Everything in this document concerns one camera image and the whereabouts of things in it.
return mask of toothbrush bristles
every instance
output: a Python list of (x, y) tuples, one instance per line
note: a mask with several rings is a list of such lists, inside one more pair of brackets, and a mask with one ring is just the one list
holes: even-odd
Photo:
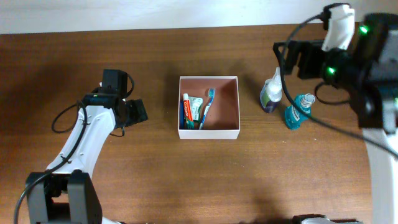
[(207, 96), (209, 97), (209, 98), (212, 98), (212, 97), (214, 97), (216, 95), (216, 89), (215, 88), (210, 88), (209, 89), (209, 92), (207, 93)]

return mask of toothpaste tube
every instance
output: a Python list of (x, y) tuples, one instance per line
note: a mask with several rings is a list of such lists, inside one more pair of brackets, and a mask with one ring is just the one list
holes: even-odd
[(191, 112), (191, 105), (189, 102), (188, 94), (184, 93), (183, 95), (183, 103), (184, 103), (184, 113), (185, 119), (187, 121), (187, 129), (194, 129), (193, 119), (192, 119), (192, 112)]

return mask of white bottle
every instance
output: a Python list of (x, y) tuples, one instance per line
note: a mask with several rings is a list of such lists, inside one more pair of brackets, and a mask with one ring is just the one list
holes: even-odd
[(260, 93), (261, 108), (266, 113), (272, 113), (282, 99), (282, 82), (280, 70), (276, 68), (274, 77), (266, 80)]

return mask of bottle cap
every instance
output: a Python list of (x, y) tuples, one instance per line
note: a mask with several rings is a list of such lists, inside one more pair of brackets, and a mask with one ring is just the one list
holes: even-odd
[(309, 108), (313, 103), (315, 102), (315, 96), (312, 94), (307, 93), (304, 95), (304, 97), (301, 99), (301, 105), (304, 108)]
[(280, 70), (279, 67), (276, 68), (275, 75), (272, 80), (268, 83), (268, 91), (272, 94), (276, 94), (282, 90), (282, 82), (280, 80)]

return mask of toothbrush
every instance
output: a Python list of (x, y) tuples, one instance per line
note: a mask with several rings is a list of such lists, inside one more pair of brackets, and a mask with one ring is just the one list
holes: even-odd
[(207, 93), (207, 97), (209, 97), (211, 100), (210, 100), (210, 103), (208, 103), (206, 108), (205, 108), (205, 112), (203, 113), (203, 118), (201, 119), (201, 123), (199, 125), (199, 130), (203, 129), (203, 125), (205, 124), (206, 114), (207, 114), (207, 112), (210, 109), (211, 103), (213, 102), (215, 95), (216, 95), (216, 89), (215, 88), (210, 88), (209, 92)]

